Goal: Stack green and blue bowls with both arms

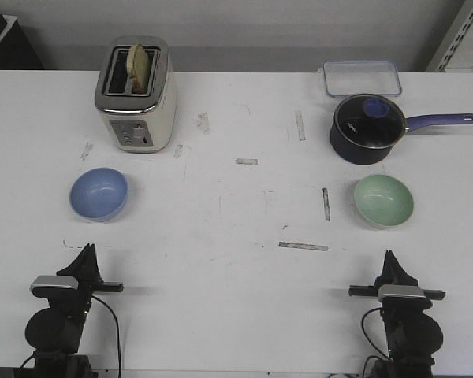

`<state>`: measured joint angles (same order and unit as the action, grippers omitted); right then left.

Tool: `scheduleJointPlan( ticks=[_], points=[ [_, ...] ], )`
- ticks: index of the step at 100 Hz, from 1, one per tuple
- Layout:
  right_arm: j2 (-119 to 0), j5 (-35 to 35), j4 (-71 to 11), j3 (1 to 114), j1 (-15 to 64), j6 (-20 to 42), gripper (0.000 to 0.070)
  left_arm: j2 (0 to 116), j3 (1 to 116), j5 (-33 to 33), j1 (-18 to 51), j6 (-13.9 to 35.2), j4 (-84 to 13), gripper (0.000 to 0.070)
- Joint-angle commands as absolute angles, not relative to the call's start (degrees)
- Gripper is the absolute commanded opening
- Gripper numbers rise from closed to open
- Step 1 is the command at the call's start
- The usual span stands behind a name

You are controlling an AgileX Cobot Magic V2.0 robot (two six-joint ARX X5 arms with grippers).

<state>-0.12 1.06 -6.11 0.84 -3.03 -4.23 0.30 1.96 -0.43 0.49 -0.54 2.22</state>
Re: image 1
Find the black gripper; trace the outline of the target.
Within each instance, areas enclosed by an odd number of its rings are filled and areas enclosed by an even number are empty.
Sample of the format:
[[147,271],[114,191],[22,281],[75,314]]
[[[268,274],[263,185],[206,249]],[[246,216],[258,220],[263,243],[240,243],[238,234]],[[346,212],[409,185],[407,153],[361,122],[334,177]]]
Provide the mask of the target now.
[[71,276],[79,283],[77,290],[50,289],[49,303],[61,311],[88,311],[95,292],[118,293],[124,290],[122,282],[102,280],[95,244],[87,243],[78,256],[67,267],[58,270],[56,275]]
[[385,252],[382,272],[372,285],[350,285],[351,297],[376,298],[385,309],[424,311],[446,297],[443,290],[423,289],[408,275],[391,250]]

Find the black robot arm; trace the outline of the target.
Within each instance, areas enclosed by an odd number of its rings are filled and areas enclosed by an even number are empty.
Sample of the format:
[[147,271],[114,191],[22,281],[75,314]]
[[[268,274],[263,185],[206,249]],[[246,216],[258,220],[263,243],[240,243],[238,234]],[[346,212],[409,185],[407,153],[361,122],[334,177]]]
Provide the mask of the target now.
[[387,351],[369,344],[376,355],[370,371],[363,367],[362,377],[432,377],[433,354],[440,350],[444,335],[438,322],[425,314],[434,301],[441,301],[446,293],[427,290],[418,280],[408,275],[391,250],[385,252],[382,272],[372,285],[352,285],[351,296],[376,298],[380,306],[368,310],[360,321],[364,335],[365,320],[370,313],[379,313],[385,329]]
[[117,344],[117,375],[122,374],[121,338],[116,313],[97,293],[120,293],[121,282],[106,282],[98,267],[96,247],[86,244],[78,256],[54,275],[37,276],[30,292],[45,298],[49,306],[29,319],[24,336],[34,348],[25,361],[35,362],[31,369],[20,366],[27,377],[97,377],[87,355],[79,354],[87,315],[93,301],[106,307],[114,319]]

